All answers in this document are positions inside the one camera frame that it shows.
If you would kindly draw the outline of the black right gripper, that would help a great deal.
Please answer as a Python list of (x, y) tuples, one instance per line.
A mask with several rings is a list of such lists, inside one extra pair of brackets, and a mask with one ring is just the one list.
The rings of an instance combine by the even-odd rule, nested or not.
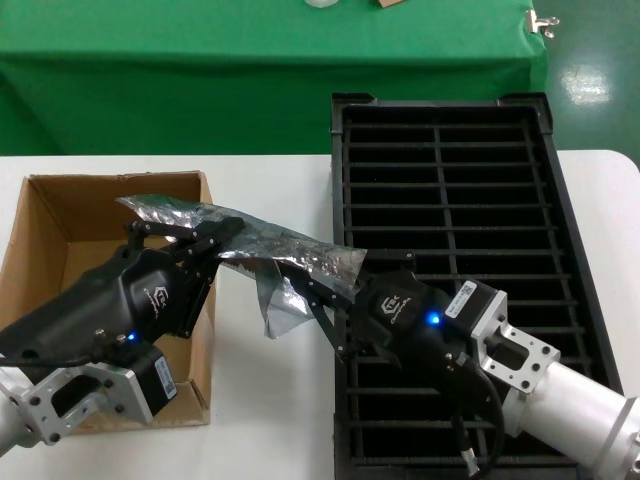
[(398, 270), (415, 271), (413, 250), (368, 249), (358, 279), (372, 278), (353, 306), (311, 277), (293, 277), (292, 287), (307, 302), (341, 363), (354, 357), (355, 348), (339, 334), (329, 312), (349, 313), (352, 335), (421, 386), (442, 395), (471, 395), (475, 387), (484, 392), (475, 375), (451, 368), (459, 354), (475, 356), (472, 331), (497, 290), (467, 280), (450, 296)]

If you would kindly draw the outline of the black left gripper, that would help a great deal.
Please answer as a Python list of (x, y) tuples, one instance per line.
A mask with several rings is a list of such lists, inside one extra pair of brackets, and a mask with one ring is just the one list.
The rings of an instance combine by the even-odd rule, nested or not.
[[(164, 249), (118, 250), (68, 289), (1, 332), (1, 364), (38, 384), (58, 369), (104, 364), (131, 371), (152, 415), (177, 394), (155, 342), (190, 338), (215, 279), (218, 246), (245, 227), (241, 218), (196, 227), (135, 220), (126, 226), (137, 248), (147, 237)], [(175, 255), (167, 250), (175, 250)]]

